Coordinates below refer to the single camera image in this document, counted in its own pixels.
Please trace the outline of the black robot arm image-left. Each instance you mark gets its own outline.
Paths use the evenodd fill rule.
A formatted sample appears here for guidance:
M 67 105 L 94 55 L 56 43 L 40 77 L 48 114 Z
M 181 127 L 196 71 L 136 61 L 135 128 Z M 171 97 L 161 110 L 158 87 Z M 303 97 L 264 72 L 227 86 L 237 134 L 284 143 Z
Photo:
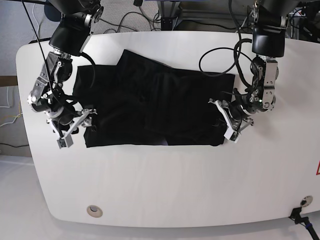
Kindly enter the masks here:
M 104 8 L 99 0 L 51 0 L 50 4 L 61 13 L 61 19 L 49 40 L 53 50 L 43 57 L 42 70 L 27 102 L 33 111 L 47 114 L 53 130 L 63 138 L 73 119 L 82 116 L 74 108 L 78 100 L 64 93 L 63 83 L 72 74 L 72 57 L 84 57 L 95 65 L 83 50 Z

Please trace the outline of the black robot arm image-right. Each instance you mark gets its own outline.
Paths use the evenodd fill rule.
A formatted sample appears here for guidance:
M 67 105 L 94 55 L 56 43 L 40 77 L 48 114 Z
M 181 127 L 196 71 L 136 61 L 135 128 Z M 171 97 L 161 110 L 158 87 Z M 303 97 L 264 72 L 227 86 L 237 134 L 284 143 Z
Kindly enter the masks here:
M 233 51 L 234 63 L 241 82 L 246 86 L 241 94 L 235 88 L 231 93 L 234 101 L 209 100 L 216 105 L 226 122 L 224 137 L 236 142 L 241 132 L 253 125 L 251 116 L 257 112 L 269 112 L 276 102 L 275 82 L 279 75 L 278 58 L 285 53 L 288 15 L 298 5 L 296 0 L 257 0 L 253 6 L 252 38 L 240 37 Z M 251 60 L 252 83 L 248 83 L 239 64 L 244 43 L 252 44 L 256 54 Z

